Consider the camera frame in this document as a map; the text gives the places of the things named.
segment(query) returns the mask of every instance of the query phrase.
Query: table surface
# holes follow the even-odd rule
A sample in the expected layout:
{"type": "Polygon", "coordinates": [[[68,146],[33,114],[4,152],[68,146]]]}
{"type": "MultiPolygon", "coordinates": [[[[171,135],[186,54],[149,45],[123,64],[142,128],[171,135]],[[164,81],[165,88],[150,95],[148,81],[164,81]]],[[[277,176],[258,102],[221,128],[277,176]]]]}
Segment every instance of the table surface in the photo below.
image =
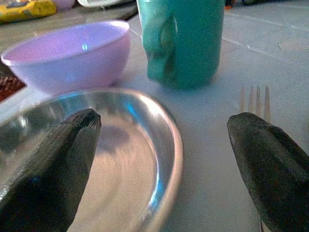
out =
{"type": "MultiPolygon", "coordinates": [[[[183,138],[179,192],[162,231],[258,232],[258,215],[241,179],[226,123],[239,112],[242,87],[270,89],[272,123],[309,152],[309,1],[282,0],[225,12],[221,57],[211,84],[164,88],[146,75],[138,16],[116,87],[143,91],[174,115],[183,138]]],[[[0,104],[0,121],[51,96],[26,87],[0,104]]]]}

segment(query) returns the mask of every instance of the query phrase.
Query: mug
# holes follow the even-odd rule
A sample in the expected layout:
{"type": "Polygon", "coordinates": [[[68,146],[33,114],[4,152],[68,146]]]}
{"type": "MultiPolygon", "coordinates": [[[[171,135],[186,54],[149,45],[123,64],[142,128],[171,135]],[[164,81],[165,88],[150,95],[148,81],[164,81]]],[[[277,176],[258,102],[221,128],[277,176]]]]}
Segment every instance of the mug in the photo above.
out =
{"type": "Polygon", "coordinates": [[[216,72],[225,0],[137,0],[147,76],[166,86],[205,85],[216,72]]]}

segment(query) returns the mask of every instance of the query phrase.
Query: snack package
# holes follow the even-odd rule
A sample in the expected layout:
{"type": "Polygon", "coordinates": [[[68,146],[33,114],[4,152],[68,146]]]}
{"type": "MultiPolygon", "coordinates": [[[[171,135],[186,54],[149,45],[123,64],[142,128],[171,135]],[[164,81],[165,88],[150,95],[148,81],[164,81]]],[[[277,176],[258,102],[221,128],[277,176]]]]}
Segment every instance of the snack package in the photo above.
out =
{"type": "Polygon", "coordinates": [[[0,5],[0,24],[41,18],[56,13],[52,0],[13,1],[0,5]]]}

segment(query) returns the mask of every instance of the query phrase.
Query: bowl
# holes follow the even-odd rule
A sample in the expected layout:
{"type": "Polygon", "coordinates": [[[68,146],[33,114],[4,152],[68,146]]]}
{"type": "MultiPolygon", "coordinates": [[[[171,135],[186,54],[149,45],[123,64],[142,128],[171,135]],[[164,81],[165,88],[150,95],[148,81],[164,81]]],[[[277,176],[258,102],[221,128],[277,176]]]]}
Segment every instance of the bowl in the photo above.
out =
{"type": "Polygon", "coordinates": [[[129,24],[110,20],[18,43],[1,54],[1,61],[28,86],[58,95],[112,84],[120,77],[129,51],[129,24]]]}

